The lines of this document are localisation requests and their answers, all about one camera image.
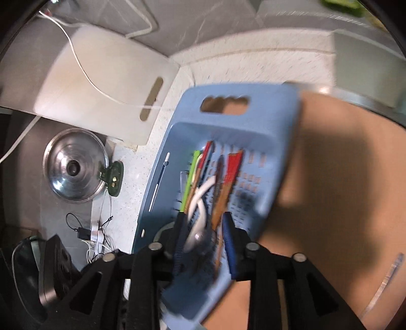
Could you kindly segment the white cutting board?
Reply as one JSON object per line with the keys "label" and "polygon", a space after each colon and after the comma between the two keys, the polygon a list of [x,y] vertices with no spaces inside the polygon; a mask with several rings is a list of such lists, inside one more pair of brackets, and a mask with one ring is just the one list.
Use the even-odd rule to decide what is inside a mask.
{"label": "white cutting board", "polygon": [[1,106],[144,145],[178,66],[98,27],[26,25],[1,60]]}

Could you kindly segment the steel pot lid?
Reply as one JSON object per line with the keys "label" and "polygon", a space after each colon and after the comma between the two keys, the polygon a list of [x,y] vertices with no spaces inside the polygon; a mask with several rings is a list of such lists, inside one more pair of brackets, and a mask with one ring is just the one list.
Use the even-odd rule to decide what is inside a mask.
{"label": "steel pot lid", "polygon": [[108,165],[105,145],[83,128],[58,133],[43,155],[43,173],[51,190],[71,204],[88,202],[103,190],[103,174]]}

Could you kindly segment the blue plastic drain basket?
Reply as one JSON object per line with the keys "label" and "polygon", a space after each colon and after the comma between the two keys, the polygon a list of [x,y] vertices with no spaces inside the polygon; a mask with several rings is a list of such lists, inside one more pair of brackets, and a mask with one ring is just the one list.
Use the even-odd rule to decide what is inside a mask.
{"label": "blue plastic drain basket", "polygon": [[180,212],[174,279],[162,319],[192,329],[231,284],[221,218],[256,239],[277,196],[300,112],[288,84],[216,84],[183,93],[164,134],[142,202],[133,250],[168,237]]}

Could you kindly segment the white ceramic spoon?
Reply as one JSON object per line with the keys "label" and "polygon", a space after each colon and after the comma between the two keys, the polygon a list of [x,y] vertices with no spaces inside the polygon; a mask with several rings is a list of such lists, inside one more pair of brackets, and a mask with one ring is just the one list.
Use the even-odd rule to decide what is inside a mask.
{"label": "white ceramic spoon", "polygon": [[202,184],[196,190],[196,192],[191,200],[191,204],[189,206],[189,210],[188,210],[188,214],[187,214],[187,220],[188,221],[192,220],[195,210],[198,210],[199,217],[194,222],[193,227],[189,232],[189,235],[187,237],[187,245],[190,245],[190,244],[192,244],[192,242],[194,242],[195,235],[197,233],[201,232],[207,224],[207,211],[204,206],[202,197],[209,189],[210,189],[210,186],[208,184]]}
{"label": "white ceramic spoon", "polygon": [[203,202],[204,195],[215,185],[216,176],[213,175],[207,179],[196,191],[192,197],[191,204],[187,212],[187,222],[189,223],[195,211],[198,211],[198,218],[193,222],[193,226],[184,243],[183,252],[188,253],[197,246],[197,235],[202,234],[207,225],[207,207]]}

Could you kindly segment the red wooden chopstick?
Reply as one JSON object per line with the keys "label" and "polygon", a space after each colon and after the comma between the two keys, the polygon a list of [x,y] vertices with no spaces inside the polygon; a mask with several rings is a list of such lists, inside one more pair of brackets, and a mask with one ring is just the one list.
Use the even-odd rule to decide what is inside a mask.
{"label": "red wooden chopstick", "polygon": [[223,180],[222,189],[220,191],[219,198],[215,204],[211,228],[217,230],[217,227],[222,219],[223,213],[226,211],[228,205],[228,198],[232,192],[235,180],[239,174],[240,166],[243,160],[244,150],[240,149],[236,153],[230,153],[227,159],[227,170]]}

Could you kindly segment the metal fork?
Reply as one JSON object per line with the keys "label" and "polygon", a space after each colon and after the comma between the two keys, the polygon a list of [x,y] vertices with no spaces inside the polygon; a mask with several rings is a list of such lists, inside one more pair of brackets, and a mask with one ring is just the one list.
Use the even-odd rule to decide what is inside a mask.
{"label": "metal fork", "polygon": [[360,314],[359,318],[362,320],[371,310],[374,309],[376,303],[378,303],[380,297],[382,296],[383,292],[386,290],[387,286],[391,283],[392,279],[395,277],[397,271],[402,267],[402,264],[405,260],[404,253],[400,252],[395,261],[391,264],[389,270],[386,272],[384,279],[382,280],[379,288],[376,290],[374,296],[369,301],[368,305],[362,313]]}

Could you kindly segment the green dish soap bottle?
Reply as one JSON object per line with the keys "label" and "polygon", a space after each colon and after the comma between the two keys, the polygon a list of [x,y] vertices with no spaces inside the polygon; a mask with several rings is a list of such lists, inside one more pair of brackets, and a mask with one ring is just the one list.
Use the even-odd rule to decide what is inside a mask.
{"label": "green dish soap bottle", "polygon": [[354,17],[364,15],[364,7],[357,0],[321,0],[323,6],[336,12],[349,14]]}

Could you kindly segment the metal spoon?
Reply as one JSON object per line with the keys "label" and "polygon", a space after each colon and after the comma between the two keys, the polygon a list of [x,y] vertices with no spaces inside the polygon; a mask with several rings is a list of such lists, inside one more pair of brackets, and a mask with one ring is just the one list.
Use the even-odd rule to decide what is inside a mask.
{"label": "metal spoon", "polygon": [[216,233],[211,229],[214,215],[214,208],[219,199],[219,194],[222,186],[222,178],[224,171],[224,156],[221,155],[217,160],[217,167],[215,171],[215,184],[213,191],[213,200],[211,202],[211,213],[207,219],[207,224],[205,228],[195,235],[195,240],[197,242],[196,251],[199,256],[206,255],[209,250],[212,248],[215,242]]}

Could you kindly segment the green lid holder clip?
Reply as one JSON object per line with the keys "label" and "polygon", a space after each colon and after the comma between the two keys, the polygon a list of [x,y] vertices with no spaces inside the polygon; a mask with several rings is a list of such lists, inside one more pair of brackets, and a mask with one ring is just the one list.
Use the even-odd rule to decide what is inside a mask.
{"label": "green lid holder clip", "polygon": [[111,197],[118,197],[123,185],[124,164],[114,161],[100,172],[100,179],[105,183],[107,192]]}

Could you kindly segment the small black adapter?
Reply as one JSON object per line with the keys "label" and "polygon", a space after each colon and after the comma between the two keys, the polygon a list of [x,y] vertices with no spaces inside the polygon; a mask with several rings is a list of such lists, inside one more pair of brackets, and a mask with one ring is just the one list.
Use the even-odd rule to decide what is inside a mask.
{"label": "small black adapter", "polygon": [[91,240],[91,230],[84,228],[84,227],[79,227],[77,229],[77,237],[80,240],[90,241]]}

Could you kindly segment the green plastic spoon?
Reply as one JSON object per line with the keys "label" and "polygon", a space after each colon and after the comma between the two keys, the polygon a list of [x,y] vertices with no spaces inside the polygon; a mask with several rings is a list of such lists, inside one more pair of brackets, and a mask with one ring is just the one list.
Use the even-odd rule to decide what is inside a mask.
{"label": "green plastic spoon", "polygon": [[189,196],[189,191],[190,191],[191,184],[192,184],[193,173],[195,171],[197,160],[198,160],[200,154],[201,154],[200,150],[196,150],[196,151],[193,152],[193,159],[192,159],[192,162],[191,162],[191,167],[189,169],[189,174],[188,174],[188,177],[187,177],[187,183],[186,183],[186,187],[185,187],[185,190],[184,190],[184,194],[182,196],[182,203],[181,203],[181,206],[180,206],[180,211],[181,212],[184,212],[184,209],[185,209],[185,206],[186,206],[187,197]]}

